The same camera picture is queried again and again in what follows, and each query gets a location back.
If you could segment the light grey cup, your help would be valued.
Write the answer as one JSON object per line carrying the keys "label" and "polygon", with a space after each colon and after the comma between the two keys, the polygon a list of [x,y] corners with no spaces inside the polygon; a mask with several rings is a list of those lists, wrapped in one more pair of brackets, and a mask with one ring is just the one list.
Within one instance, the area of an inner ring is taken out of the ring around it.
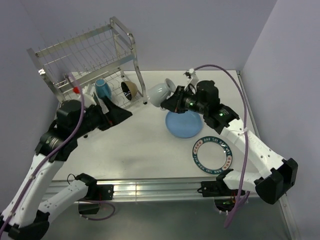
{"label": "light grey cup", "polygon": [[156,108],[161,107],[161,103],[166,100],[176,90],[174,82],[166,78],[164,83],[159,83],[147,91],[148,101]]}

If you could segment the white mug blue handle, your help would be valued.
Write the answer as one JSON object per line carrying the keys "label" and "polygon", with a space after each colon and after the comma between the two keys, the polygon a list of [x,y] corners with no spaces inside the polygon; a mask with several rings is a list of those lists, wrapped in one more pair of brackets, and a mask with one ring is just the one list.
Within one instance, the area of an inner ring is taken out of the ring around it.
{"label": "white mug blue handle", "polygon": [[98,98],[102,99],[104,97],[108,97],[109,99],[112,98],[112,91],[107,84],[107,82],[100,78],[95,81],[95,93]]}

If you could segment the light blue plate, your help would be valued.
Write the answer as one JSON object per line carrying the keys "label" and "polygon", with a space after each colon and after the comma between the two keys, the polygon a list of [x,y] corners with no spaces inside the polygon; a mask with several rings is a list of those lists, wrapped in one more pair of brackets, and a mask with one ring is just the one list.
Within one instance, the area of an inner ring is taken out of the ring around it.
{"label": "light blue plate", "polygon": [[169,111],[165,117],[165,126],[173,136],[188,139],[200,133],[204,125],[200,115],[196,112],[174,113]]}

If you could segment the black bowl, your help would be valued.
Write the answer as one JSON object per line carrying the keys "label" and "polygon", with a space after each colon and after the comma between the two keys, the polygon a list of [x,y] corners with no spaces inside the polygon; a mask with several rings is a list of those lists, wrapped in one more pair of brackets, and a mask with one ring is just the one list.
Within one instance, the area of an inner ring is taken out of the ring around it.
{"label": "black bowl", "polygon": [[131,82],[131,81],[123,81],[121,82],[121,89],[122,92],[124,94],[124,96],[131,101],[138,92],[138,87],[135,83]]}

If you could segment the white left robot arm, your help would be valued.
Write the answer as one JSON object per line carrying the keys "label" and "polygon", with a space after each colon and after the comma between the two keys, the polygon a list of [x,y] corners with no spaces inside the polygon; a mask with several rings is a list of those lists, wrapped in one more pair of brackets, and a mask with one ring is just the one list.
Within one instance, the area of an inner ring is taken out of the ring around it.
{"label": "white left robot arm", "polygon": [[53,197],[43,197],[54,176],[64,165],[78,139],[99,129],[105,131],[132,116],[107,97],[102,99],[107,113],[99,104],[85,107],[80,100],[67,100],[57,109],[56,118],[35,148],[30,169],[18,192],[0,214],[0,231],[13,240],[40,240],[50,223],[79,200],[92,201],[98,195],[97,180],[85,173]]}

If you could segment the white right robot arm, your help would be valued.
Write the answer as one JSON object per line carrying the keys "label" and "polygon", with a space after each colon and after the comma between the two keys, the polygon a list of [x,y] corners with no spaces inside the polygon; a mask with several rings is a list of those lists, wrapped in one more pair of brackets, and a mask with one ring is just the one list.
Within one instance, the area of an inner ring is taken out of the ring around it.
{"label": "white right robot arm", "polygon": [[199,82],[195,92],[189,87],[178,86],[160,106],[176,114],[186,111],[201,114],[208,127],[241,150],[245,160],[251,161],[257,169],[256,173],[223,169],[207,191],[202,191],[203,196],[222,197],[250,192],[257,193],[264,202],[273,205],[294,186],[298,163],[293,158],[285,159],[277,154],[247,130],[245,119],[220,102],[214,81]]}

